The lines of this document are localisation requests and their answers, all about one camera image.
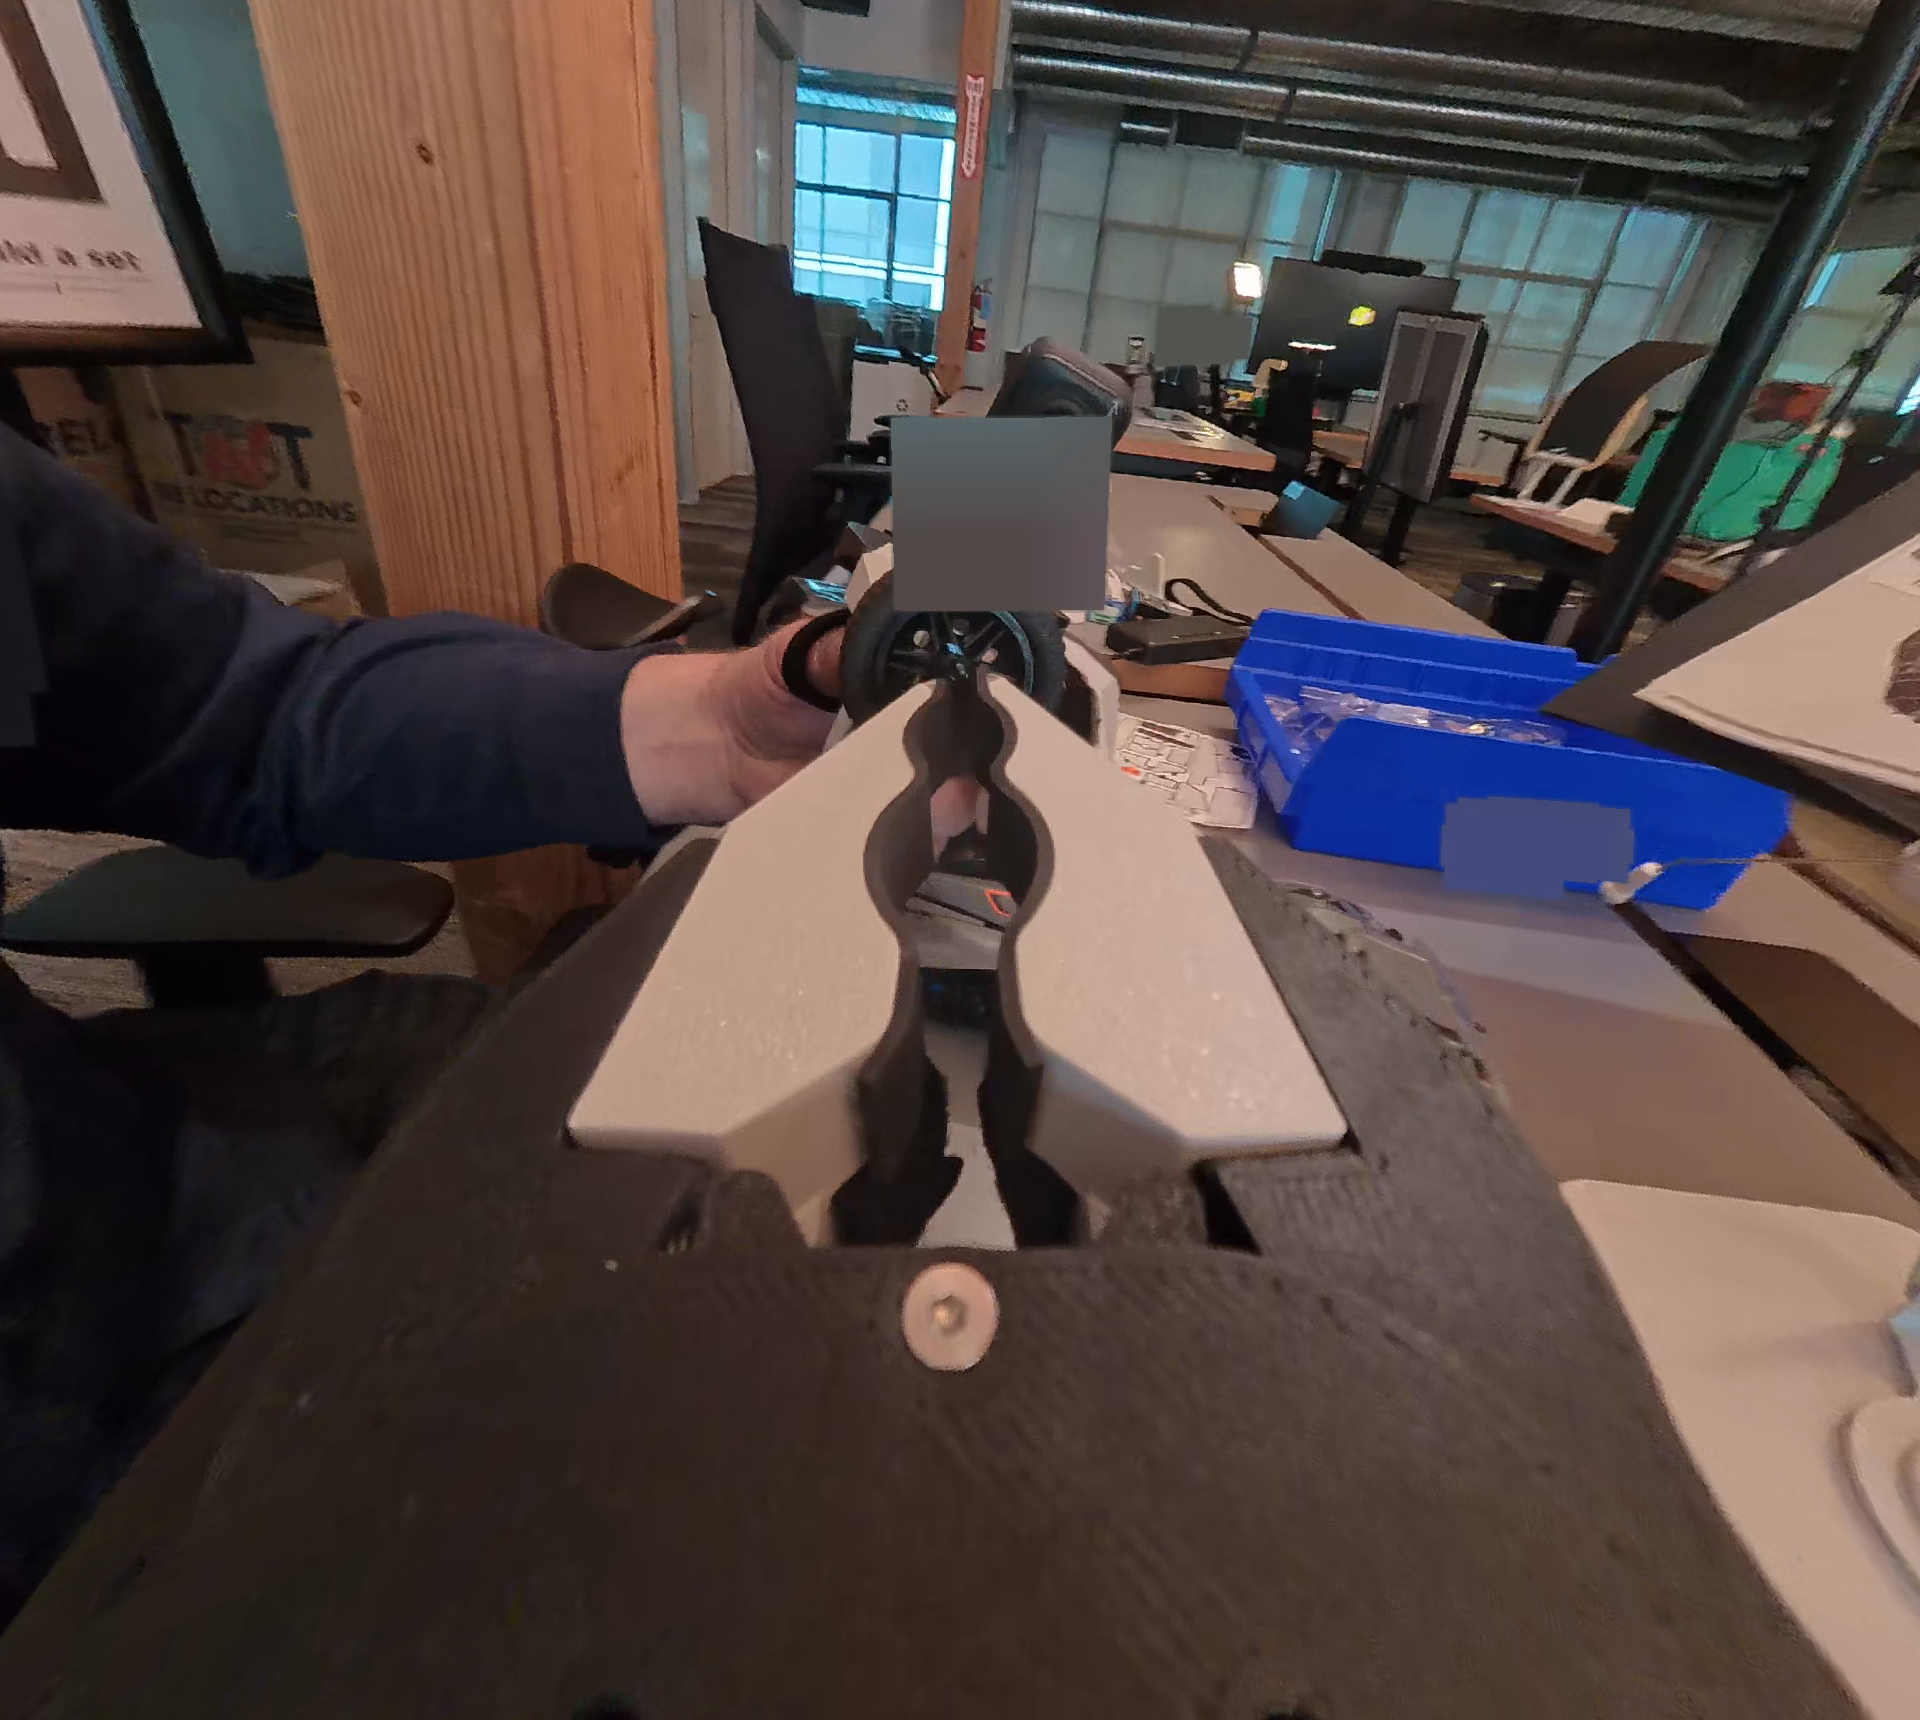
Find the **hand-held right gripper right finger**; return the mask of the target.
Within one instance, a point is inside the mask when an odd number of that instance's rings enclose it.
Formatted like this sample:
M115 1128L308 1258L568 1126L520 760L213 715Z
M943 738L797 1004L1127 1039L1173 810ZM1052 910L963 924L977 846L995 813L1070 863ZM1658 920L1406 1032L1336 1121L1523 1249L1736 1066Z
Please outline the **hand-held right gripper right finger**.
M1338 1149L1347 1119L1193 825L1007 679L977 701L1015 903L977 1122L1015 1247L1071 1243L1138 1178Z

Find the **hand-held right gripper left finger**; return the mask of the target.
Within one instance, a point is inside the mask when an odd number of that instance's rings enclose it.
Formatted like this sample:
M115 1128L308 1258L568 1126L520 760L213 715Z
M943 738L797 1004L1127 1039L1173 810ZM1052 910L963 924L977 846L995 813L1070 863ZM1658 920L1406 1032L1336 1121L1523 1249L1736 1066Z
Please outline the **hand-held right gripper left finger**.
M962 1165L907 901L948 684L888 703L712 843L568 1115L588 1153L771 1178L812 1236L916 1247Z

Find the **black toy wheel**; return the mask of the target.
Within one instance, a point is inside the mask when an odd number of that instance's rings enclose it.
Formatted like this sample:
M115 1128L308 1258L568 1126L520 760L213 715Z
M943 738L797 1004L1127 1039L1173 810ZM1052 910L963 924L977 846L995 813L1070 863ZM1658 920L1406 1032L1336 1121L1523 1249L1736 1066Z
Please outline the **black toy wheel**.
M870 593L849 615L837 656L852 725L929 684L995 676L1045 712L1058 712L1068 692L1064 628L1050 610L901 610Z

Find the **person's left forearm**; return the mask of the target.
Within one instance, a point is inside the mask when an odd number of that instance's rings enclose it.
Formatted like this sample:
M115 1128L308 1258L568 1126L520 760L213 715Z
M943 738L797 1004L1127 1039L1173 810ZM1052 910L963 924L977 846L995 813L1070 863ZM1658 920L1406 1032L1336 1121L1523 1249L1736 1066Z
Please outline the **person's left forearm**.
M325 620L208 567L5 432L5 829L258 874L320 856L646 856L620 743L642 655L458 610Z

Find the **person's left hand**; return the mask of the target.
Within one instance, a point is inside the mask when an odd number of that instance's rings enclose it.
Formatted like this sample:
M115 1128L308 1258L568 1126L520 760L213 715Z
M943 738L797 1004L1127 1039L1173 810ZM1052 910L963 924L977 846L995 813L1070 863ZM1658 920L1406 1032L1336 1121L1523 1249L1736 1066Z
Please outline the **person's left hand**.
M617 732L644 818L712 825L744 813L827 747L842 708L848 613L730 653L660 653L622 679Z

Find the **long black device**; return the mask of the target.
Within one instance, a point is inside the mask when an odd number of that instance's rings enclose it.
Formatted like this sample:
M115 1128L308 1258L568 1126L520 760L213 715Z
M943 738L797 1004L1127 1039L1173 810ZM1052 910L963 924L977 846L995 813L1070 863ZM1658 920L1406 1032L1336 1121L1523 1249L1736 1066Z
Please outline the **long black device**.
M1134 613L1106 628L1106 653L1140 669L1205 667L1232 662L1251 622L1215 613Z

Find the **white sticker sheet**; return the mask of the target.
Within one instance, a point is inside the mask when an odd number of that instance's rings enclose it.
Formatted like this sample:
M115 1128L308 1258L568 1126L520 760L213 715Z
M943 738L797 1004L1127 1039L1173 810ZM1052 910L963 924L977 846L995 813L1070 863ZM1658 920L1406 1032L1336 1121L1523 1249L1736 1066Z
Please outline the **white sticker sheet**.
M1259 820L1259 781L1248 753L1232 738L1151 717L1121 715L1115 719L1115 764L1193 825L1240 834Z

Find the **black office chair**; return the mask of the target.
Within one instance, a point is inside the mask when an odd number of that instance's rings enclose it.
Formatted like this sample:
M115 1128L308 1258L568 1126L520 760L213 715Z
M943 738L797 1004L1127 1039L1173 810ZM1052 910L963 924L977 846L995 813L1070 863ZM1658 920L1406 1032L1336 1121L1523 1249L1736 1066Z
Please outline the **black office chair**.
M789 254L710 219L698 219L698 235L756 469L756 527L731 620L733 642L745 645L780 591L842 540L860 543L854 529L887 504L891 470L842 448L842 395L817 313L791 287ZM710 610L706 597L664 601L588 562L563 564L541 591L541 628L591 653L673 641Z

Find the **blue plastic bin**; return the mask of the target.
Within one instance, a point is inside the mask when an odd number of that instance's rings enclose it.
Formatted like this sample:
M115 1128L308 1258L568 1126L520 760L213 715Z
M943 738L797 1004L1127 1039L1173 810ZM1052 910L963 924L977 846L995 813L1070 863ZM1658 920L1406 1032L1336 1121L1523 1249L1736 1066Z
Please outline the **blue plastic bin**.
M1227 703L1263 800L1303 852L1431 870L1455 892L1708 910L1789 835L1789 795L1548 715L1592 672L1570 650L1263 610ZM1566 741L1339 725L1302 748L1263 705L1302 685L1540 717Z

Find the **black monitor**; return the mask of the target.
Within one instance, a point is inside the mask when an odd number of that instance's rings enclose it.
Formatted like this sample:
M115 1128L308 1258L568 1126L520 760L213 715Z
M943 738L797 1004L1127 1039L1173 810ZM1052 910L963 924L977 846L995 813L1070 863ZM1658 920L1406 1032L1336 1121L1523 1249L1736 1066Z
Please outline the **black monitor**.
M1443 313L1455 277L1332 268L1306 259L1268 266L1245 369L1277 363L1317 382L1320 398L1378 388L1403 311Z

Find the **clear bags of toy parts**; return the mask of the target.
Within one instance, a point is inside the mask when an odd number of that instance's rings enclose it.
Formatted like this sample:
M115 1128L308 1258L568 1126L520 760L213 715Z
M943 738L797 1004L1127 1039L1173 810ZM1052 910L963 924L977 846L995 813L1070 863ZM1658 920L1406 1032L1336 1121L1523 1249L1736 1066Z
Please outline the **clear bags of toy parts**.
M1286 741L1318 748L1339 725L1387 725L1400 732L1443 732L1446 737L1484 738L1519 747L1563 747L1566 735L1540 717L1449 709L1431 703L1366 698L1331 685L1302 685L1294 692L1268 690L1263 705Z

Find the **grey cabinet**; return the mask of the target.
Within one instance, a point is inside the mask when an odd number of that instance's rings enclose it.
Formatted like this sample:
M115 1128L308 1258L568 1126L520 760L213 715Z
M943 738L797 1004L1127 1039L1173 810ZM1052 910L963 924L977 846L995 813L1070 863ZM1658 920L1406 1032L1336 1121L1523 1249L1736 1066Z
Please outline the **grey cabinet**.
M1361 457L1372 485L1418 504L1449 485L1484 345L1480 313L1395 317Z

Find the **person's dark jacket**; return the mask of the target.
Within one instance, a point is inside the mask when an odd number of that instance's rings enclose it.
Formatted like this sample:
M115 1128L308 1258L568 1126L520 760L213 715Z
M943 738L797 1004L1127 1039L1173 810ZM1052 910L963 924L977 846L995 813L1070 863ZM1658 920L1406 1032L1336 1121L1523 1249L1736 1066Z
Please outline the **person's dark jacket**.
M495 992L364 971L258 1004L67 1015L3 982L3 1618Z

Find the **printed cardboard box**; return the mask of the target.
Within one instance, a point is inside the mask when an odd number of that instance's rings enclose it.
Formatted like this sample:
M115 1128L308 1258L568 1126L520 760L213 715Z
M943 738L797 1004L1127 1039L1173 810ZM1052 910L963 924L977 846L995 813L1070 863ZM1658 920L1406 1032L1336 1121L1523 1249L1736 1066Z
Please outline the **printed cardboard box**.
M335 564L359 610L389 610L344 404L324 341L250 332L250 359L109 369L156 521L253 575Z

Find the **white book stand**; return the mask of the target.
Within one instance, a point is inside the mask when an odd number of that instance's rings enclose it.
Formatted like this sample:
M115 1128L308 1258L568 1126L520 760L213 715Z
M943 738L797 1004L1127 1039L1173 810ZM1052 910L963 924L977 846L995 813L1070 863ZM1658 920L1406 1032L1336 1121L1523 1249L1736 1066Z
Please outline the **white book stand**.
M1672 909L1621 1043L1581 1017L1556 1165L1726 1521L1867 1716L1918 1716L1915 870L1801 851Z

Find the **black steel pole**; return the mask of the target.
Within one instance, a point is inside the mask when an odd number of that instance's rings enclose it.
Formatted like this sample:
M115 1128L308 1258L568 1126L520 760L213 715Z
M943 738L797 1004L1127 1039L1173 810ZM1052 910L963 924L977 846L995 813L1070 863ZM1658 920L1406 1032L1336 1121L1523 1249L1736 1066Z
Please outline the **black steel pole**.
M1571 653L1579 660L1592 663L1621 653L1766 365L1798 313L1888 125L1913 97L1915 80L1918 0L1882 0L1843 78L1808 171L1775 219L1714 353L1576 615Z

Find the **slim wooden post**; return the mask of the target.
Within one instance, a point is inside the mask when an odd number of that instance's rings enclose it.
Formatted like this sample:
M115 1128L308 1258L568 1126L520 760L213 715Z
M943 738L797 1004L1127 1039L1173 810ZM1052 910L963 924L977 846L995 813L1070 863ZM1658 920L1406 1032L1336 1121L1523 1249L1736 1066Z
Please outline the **slim wooden post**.
M1005 0L962 0L946 266L931 366L940 398L948 398L962 388L970 349L970 296L977 281L977 229L990 146L1001 3Z

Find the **thick wooden post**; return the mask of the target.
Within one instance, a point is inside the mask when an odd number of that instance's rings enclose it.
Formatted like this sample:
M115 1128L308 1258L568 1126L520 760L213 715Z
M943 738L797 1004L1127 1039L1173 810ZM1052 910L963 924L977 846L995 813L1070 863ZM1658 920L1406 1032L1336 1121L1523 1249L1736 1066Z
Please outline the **thick wooden post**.
M248 0L390 610L680 587L652 0Z

